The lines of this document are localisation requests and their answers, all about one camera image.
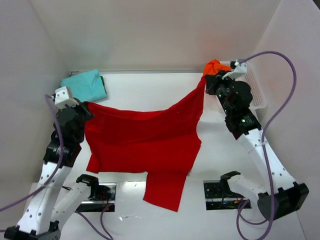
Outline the red t shirt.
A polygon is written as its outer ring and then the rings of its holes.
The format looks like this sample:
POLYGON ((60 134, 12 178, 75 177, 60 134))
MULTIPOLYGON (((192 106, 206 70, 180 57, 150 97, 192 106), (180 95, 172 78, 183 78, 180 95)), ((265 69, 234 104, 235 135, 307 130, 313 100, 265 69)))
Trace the red t shirt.
POLYGON ((197 125, 204 110, 206 80, 165 110, 120 110, 88 103, 85 124, 91 173, 146 173, 143 199, 177 212, 187 175, 201 140, 197 125))

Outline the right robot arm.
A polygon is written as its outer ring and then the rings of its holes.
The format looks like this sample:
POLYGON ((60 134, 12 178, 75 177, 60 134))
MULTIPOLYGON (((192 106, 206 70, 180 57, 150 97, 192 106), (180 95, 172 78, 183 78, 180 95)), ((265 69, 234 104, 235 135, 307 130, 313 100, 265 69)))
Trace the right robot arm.
POLYGON ((309 194, 307 185, 297 183, 262 136, 263 129, 250 110, 253 100, 250 85, 225 74, 222 70, 215 75, 205 75, 206 93, 217 97, 225 112, 228 130, 253 160, 264 184, 231 171, 220 177, 223 195, 242 195, 265 220, 277 220, 298 211, 309 194))

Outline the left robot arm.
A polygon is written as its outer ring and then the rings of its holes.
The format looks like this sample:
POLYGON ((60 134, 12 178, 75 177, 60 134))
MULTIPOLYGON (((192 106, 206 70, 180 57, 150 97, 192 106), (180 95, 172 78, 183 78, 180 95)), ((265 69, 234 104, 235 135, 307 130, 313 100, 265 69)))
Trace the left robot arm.
POLYGON ((37 189, 23 216, 4 232, 7 240, 58 240, 67 220, 82 201, 97 192, 97 177, 82 174, 71 190, 57 202, 63 184, 70 174, 84 141, 85 123, 93 118, 88 105, 71 98, 53 112, 54 132, 43 158, 37 189))

